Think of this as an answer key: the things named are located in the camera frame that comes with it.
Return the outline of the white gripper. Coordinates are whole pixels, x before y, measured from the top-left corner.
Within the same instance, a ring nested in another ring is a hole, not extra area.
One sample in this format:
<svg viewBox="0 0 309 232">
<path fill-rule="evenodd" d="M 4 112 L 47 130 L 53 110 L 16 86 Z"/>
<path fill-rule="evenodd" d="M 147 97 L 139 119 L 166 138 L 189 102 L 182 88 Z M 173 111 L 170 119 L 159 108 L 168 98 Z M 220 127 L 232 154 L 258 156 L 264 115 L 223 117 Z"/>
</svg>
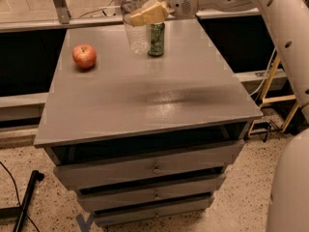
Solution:
<svg viewBox="0 0 309 232">
<path fill-rule="evenodd" d="M 197 0 L 164 0 L 169 12 L 174 17 L 195 16 L 197 13 Z M 133 26 L 151 25 L 163 22 L 169 15 L 167 8 L 156 2 L 148 9 L 142 10 L 129 17 L 128 23 Z"/>
</svg>

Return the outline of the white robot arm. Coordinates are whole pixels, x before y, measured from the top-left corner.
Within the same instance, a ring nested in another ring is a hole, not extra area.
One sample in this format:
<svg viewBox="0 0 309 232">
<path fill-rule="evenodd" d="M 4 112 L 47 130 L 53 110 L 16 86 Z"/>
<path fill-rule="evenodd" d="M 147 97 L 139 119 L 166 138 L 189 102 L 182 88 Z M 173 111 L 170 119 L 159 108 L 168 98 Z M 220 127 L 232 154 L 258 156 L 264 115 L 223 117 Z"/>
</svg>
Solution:
<svg viewBox="0 0 309 232">
<path fill-rule="evenodd" d="M 309 8 L 302 0 L 147 0 L 133 10 L 128 23 L 141 26 L 162 22 L 169 14 L 252 8 L 262 15 L 297 103 L 309 120 Z M 309 130 L 287 144 L 277 163 L 266 232 L 309 232 Z"/>
</svg>

